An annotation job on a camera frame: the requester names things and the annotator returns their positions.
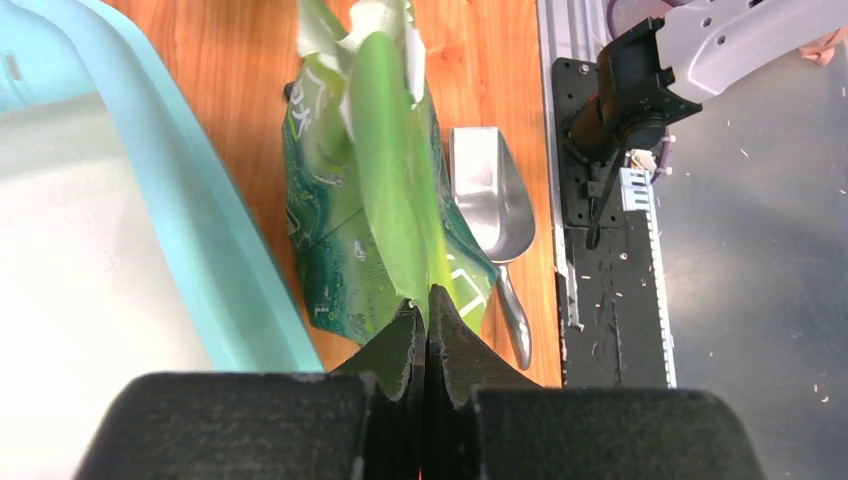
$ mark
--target pink cloth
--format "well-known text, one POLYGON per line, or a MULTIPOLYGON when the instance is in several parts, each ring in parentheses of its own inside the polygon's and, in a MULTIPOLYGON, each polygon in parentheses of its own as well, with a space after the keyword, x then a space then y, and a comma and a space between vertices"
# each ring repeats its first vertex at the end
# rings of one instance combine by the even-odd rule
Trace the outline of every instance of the pink cloth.
POLYGON ((846 38, 848 38, 848 27, 843 27, 804 45, 798 51, 801 52, 802 57, 808 60, 819 65, 827 65, 833 60, 836 45, 846 38))

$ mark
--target light blue tray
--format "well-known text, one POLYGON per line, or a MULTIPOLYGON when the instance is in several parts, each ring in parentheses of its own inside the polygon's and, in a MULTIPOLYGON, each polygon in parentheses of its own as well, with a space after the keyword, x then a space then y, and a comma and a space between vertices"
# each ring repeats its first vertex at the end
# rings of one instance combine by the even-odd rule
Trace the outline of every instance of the light blue tray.
POLYGON ((95 91, 216 368, 322 371, 242 198, 144 34, 99 0, 0 0, 0 113, 95 91))

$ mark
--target gray floor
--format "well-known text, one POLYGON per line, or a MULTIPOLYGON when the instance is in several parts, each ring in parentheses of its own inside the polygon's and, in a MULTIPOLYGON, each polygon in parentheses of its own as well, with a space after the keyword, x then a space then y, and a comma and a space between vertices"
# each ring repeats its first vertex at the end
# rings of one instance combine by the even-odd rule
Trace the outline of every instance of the gray floor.
POLYGON ((848 470, 845 87, 844 50, 755 72, 673 128, 656 189, 678 382, 730 404, 770 478, 848 470))

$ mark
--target wooden table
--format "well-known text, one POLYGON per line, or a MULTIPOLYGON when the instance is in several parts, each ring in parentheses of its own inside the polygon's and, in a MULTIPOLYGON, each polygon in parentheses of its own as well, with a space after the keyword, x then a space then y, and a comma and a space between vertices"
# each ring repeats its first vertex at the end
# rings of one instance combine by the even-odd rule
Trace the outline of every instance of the wooden table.
MULTIPOLYGON (((300 67, 295 52, 297 2, 107 2, 132 19, 159 52, 229 168, 302 305, 286 233, 280 133, 286 110, 283 86, 300 67)), ((347 10, 353 0, 327 3, 349 26, 347 10)), ((415 7, 428 47, 427 77, 443 135, 455 126, 500 127, 529 188, 536 210, 536 241, 510 266, 510 272, 533 331, 533 364, 526 374, 543 385, 560 386, 536 2, 418 0, 415 7)), ((497 301, 490 302, 483 328, 484 340, 515 365, 497 301)), ((311 327, 310 333, 328 369, 357 349, 333 334, 311 327)))

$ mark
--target white surface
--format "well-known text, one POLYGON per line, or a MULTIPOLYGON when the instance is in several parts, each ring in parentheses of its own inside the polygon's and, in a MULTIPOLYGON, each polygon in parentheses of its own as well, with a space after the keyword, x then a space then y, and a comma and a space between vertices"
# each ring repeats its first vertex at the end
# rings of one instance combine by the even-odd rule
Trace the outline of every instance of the white surface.
POLYGON ((129 381, 211 368, 99 96, 0 115, 0 479, 69 478, 129 381))
POLYGON ((848 25, 846 0, 695 0, 669 11, 657 32, 669 89, 695 103, 721 94, 754 70, 848 25))

